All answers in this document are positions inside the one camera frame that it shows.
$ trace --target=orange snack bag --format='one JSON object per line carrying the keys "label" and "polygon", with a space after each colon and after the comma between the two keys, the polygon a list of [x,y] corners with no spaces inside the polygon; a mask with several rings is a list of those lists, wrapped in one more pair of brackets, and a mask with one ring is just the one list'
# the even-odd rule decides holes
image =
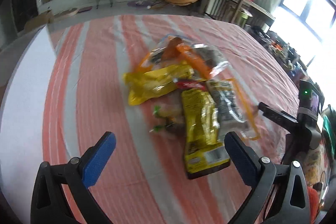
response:
{"label": "orange snack bag", "polygon": [[181,53],[180,58],[187,61],[189,65],[195,70],[198,70],[201,75],[206,79],[211,79],[213,76],[211,75],[211,68],[209,68],[204,60],[196,53],[194,53],[193,49],[185,44],[179,44],[176,46],[176,49]]}

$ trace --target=clear plastic bag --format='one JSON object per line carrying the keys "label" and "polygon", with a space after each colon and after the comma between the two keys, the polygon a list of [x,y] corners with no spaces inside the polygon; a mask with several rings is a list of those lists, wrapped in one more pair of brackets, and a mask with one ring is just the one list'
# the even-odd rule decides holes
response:
{"label": "clear plastic bag", "polygon": [[166,35],[137,67],[137,71],[150,71],[185,60],[205,79],[218,75],[229,62],[216,46],[192,41],[179,35]]}
{"label": "clear plastic bag", "polygon": [[235,79],[209,80],[206,84],[218,108],[218,139],[223,141],[228,132],[235,131],[244,139],[257,140],[260,135],[253,113]]}

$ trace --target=window frame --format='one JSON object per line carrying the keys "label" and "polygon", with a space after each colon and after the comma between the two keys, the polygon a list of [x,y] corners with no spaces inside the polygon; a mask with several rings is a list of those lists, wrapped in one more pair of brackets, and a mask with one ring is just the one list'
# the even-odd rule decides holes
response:
{"label": "window frame", "polygon": [[[281,0],[279,7],[283,8],[287,12],[289,12],[291,15],[296,17],[321,43],[322,43],[322,38],[306,23],[306,19],[309,15],[309,11],[311,8],[311,4],[313,0],[308,0],[306,6],[304,7],[302,13],[300,16],[295,14],[291,9],[289,9],[287,6],[284,5],[285,0]],[[335,10],[333,18],[330,22],[330,28],[334,25],[335,19],[336,19],[336,5],[331,1],[331,0],[326,0]]]}

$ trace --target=pink and white striped sheet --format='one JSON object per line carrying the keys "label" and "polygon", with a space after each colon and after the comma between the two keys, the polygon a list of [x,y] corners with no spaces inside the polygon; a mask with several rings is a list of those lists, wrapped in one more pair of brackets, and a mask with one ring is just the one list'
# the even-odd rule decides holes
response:
{"label": "pink and white striped sheet", "polygon": [[[113,223],[227,223],[250,191],[235,167],[187,180],[184,140],[150,133],[155,100],[127,104],[122,75],[169,33],[218,46],[251,105],[262,101],[296,114],[297,88],[236,25],[175,15],[95,19],[51,35],[58,58],[45,103],[43,158],[52,165],[66,163],[112,131],[116,150],[90,191]],[[250,145],[260,156],[279,161],[286,132],[262,117],[256,122],[261,139]],[[84,223],[69,190],[65,192]]]}

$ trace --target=black mount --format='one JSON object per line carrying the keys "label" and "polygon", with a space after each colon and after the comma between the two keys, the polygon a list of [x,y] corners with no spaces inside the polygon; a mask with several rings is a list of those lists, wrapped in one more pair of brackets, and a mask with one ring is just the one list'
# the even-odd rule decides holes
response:
{"label": "black mount", "polygon": [[235,132],[227,133],[225,148],[244,183],[252,190],[228,224],[253,224],[264,207],[272,185],[278,186],[267,223],[310,223],[307,186],[300,163],[273,164],[246,146]]}
{"label": "black mount", "polygon": [[[224,144],[244,183],[252,190],[229,224],[253,224],[263,209],[273,184],[279,193],[263,223],[310,221],[305,178],[298,162],[275,165],[266,157],[258,158],[234,132],[227,133]],[[31,224],[79,224],[67,202],[62,184],[67,184],[87,224],[111,224],[88,187],[93,186],[115,149],[113,133],[106,132],[81,158],[67,164],[40,165],[31,200]]]}
{"label": "black mount", "polygon": [[88,187],[96,183],[115,145],[114,134],[106,132],[81,158],[72,158],[61,165],[51,166],[46,161],[41,163],[31,199],[31,224],[80,224],[74,218],[62,184],[69,186],[88,224],[111,224]]}
{"label": "black mount", "polygon": [[294,137],[297,151],[308,151],[316,149],[320,145],[321,134],[315,127],[304,122],[298,122],[297,119],[285,111],[276,111],[263,102],[259,103],[258,109],[263,112],[263,116],[270,119],[272,122],[280,125],[291,133]]}

